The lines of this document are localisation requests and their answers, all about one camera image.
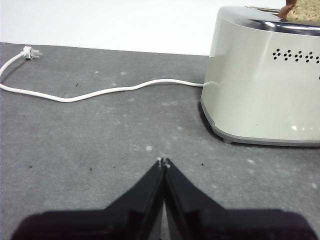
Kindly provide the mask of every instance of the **electrical plug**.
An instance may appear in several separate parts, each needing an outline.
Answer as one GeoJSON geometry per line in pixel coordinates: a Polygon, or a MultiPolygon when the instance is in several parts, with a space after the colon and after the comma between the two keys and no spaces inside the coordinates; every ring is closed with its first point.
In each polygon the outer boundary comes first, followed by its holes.
{"type": "Polygon", "coordinates": [[[42,56],[39,50],[33,49],[31,46],[25,46],[23,48],[24,58],[28,60],[39,59],[42,56]]]}

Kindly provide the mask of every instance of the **toaster foot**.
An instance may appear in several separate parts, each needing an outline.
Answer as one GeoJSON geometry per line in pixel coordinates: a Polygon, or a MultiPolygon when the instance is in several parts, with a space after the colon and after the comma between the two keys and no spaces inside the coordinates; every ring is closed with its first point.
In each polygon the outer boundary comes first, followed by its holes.
{"type": "Polygon", "coordinates": [[[229,140],[229,139],[223,139],[223,141],[226,143],[226,144],[231,144],[232,143],[232,141],[231,140],[229,140]]]}

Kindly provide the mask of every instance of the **toaster vent hole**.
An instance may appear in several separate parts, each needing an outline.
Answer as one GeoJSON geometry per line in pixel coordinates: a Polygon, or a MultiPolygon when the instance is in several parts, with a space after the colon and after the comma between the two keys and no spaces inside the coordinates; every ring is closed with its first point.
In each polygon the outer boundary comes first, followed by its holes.
{"type": "Polygon", "coordinates": [[[283,59],[284,61],[288,61],[292,57],[294,58],[292,60],[295,62],[303,60],[306,63],[320,64],[320,56],[314,55],[313,51],[303,53],[302,50],[295,52],[294,50],[292,51],[291,49],[288,49],[285,52],[282,52],[280,48],[277,48],[274,52],[272,52],[272,57],[274,60],[277,60],[280,56],[283,56],[283,58],[281,57],[281,59],[283,59]]]}

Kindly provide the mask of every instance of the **white wall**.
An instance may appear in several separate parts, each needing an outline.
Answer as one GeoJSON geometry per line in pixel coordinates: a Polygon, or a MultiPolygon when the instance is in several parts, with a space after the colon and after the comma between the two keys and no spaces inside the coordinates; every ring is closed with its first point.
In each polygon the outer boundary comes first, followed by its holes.
{"type": "Polygon", "coordinates": [[[1,0],[0,40],[208,55],[219,7],[285,0],[1,0]]]}

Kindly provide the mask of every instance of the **toaster base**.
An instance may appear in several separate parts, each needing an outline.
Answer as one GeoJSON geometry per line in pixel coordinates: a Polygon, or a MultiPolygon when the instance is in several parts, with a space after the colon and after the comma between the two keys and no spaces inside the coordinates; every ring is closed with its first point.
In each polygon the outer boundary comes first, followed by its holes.
{"type": "Polygon", "coordinates": [[[219,137],[223,138],[223,141],[227,144],[241,143],[241,144],[254,144],[254,145],[271,145],[271,146],[287,146],[287,147],[320,147],[320,141],[310,140],[287,140],[287,139],[269,139],[269,138],[256,138],[236,136],[224,132],[215,126],[215,121],[209,115],[202,99],[201,106],[206,119],[208,120],[213,132],[219,137]]]}

